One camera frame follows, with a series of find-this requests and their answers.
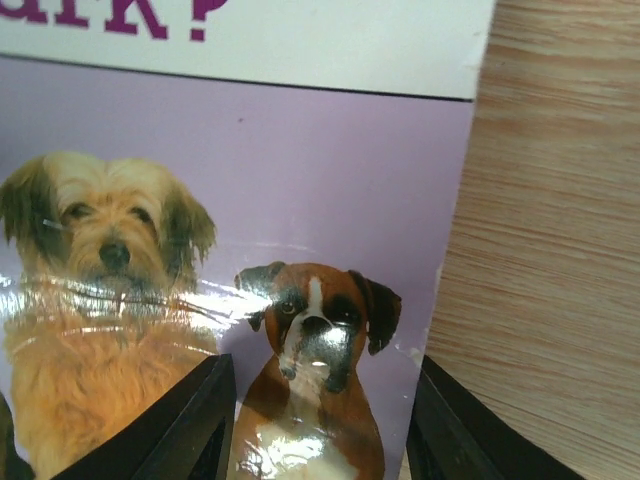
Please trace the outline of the dog picture book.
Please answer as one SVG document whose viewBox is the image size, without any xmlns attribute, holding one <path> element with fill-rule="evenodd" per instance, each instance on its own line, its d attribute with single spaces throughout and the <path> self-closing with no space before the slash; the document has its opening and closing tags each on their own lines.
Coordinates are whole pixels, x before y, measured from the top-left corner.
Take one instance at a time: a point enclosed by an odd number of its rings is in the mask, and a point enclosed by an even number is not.
<svg viewBox="0 0 640 480">
<path fill-rule="evenodd" d="M 225 479 L 396 478 L 495 8 L 3 2 L 2 477 L 229 354 Z"/>
</svg>

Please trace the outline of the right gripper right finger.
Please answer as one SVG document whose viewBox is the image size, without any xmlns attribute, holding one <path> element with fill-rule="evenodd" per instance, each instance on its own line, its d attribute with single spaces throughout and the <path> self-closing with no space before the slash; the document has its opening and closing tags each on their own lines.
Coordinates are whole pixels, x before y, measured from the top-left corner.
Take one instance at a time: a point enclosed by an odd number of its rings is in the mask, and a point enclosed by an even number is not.
<svg viewBox="0 0 640 480">
<path fill-rule="evenodd" d="M 406 444 L 416 480 L 578 480 L 433 359 L 422 362 Z"/>
</svg>

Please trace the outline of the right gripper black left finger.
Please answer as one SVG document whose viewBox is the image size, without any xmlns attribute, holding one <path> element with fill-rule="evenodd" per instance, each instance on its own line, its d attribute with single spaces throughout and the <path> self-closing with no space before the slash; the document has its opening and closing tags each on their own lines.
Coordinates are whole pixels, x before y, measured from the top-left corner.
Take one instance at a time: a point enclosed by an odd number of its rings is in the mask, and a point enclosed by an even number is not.
<svg viewBox="0 0 640 480">
<path fill-rule="evenodd" d="M 56 478 L 223 480 L 235 406 L 232 356 L 210 356 L 128 427 Z"/>
</svg>

